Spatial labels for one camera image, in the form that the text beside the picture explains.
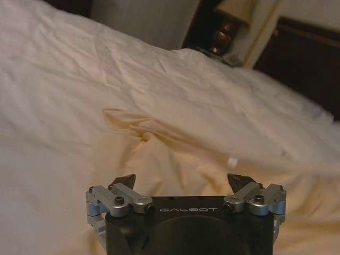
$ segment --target white bedsheet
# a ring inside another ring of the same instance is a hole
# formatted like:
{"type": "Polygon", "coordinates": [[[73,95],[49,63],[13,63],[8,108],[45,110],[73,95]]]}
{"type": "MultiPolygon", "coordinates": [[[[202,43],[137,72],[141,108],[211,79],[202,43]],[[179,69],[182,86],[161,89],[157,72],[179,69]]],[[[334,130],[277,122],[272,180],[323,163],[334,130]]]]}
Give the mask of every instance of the white bedsheet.
{"type": "Polygon", "coordinates": [[[42,2],[1,0],[0,54],[2,254],[72,254],[89,233],[84,191],[96,179],[93,146],[109,130],[104,108],[171,123],[235,157],[339,174],[329,118],[254,92],[249,75],[192,50],[152,47],[42,2]]]}

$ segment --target wall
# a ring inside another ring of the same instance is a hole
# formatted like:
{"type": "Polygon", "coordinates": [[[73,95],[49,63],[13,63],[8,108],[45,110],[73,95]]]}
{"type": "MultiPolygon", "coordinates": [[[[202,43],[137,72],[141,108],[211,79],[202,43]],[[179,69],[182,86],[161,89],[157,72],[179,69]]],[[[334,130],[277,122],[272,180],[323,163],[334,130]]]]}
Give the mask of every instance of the wall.
{"type": "Polygon", "coordinates": [[[199,0],[94,0],[91,18],[165,49],[182,46],[199,0]]]}
{"type": "Polygon", "coordinates": [[[339,0],[258,0],[250,28],[240,31],[231,53],[245,60],[246,67],[253,67],[280,16],[340,30],[339,13],[339,0]]]}

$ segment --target wooden headboard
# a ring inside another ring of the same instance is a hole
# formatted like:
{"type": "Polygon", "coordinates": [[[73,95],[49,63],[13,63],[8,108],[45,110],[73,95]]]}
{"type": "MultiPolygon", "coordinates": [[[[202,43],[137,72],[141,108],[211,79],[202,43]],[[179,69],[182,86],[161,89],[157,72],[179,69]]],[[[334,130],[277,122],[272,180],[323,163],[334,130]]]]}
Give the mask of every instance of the wooden headboard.
{"type": "Polygon", "coordinates": [[[91,16],[93,0],[43,0],[57,9],[85,17],[91,16]]]}
{"type": "Polygon", "coordinates": [[[254,69],[305,95],[340,120],[340,32],[280,18],[254,69]]]}

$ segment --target lamp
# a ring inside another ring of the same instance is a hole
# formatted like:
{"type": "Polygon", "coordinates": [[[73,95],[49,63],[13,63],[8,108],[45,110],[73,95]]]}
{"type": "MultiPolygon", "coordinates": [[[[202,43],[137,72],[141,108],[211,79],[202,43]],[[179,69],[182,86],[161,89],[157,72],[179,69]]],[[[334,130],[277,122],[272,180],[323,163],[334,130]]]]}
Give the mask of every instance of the lamp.
{"type": "Polygon", "coordinates": [[[240,26],[250,24],[254,6],[255,0],[223,0],[220,2],[215,11],[223,15],[224,22],[221,28],[215,31],[211,52],[219,56],[226,53],[240,26]]]}

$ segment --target screw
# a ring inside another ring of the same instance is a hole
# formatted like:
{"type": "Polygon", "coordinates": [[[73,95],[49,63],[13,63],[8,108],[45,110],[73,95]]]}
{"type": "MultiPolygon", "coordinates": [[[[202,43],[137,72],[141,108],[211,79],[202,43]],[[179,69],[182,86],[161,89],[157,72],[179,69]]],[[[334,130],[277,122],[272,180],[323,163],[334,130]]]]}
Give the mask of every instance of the screw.
{"type": "Polygon", "coordinates": [[[256,196],[254,197],[254,201],[255,201],[256,203],[264,203],[264,202],[265,202],[265,198],[264,198],[262,195],[256,195],[256,196]]]}
{"type": "Polygon", "coordinates": [[[120,206],[124,203],[124,198],[123,197],[115,197],[115,204],[120,206]]]}
{"type": "Polygon", "coordinates": [[[234,212],[234,206],[230,203],[225,203],[223,207],[226,214],[232,214],[234,212]]]}
{"type": "Polygon", "coordinates": [[[155,205],[153,203],[150,203],[145,206],[145,213],[146,214],[152,214],[155,211],[155,205]]]}

